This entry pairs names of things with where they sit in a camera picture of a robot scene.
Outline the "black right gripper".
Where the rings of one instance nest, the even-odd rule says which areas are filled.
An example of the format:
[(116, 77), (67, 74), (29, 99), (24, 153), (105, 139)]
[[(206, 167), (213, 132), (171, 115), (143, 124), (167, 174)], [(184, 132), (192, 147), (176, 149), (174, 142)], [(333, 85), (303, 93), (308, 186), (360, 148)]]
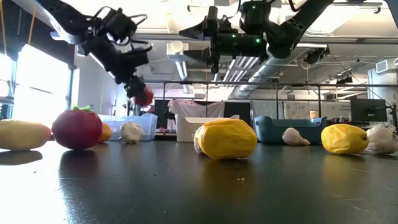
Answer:
[(217, 19), (217, 23), (207, 17), (199, 24), (180, 30), (179, 36), (195, 40), (210, 40), (210, 48), (184, 50), (183, 54), (199, 63), (211, 65), (211, 73), (219, 72), (222, 55), (236, 58), (258, 57), (268, 59), (267, 42), (264, 39), (266, 23), (269, 22), (269, 6), (241, 6), (239, 26), (242, 33), (231, 27), (227, 16)]

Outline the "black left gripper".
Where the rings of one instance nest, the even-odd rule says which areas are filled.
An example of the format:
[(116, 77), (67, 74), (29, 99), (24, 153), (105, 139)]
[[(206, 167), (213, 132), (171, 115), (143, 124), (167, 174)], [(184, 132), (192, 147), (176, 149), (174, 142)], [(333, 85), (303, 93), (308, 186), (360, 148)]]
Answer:
[(147, 53), (152, 45), (146, 41), (131, 40), (127, 44), (131, 49), (122, 52), (105, 36), (96, 35), (80, 45), (80, 52), (93, 57), (117, 84), (124, 83), (128, 98), (141, 96), (146, 90), (146, 84), (141, 77), (134, 75), (136, 68), (149, 63)]

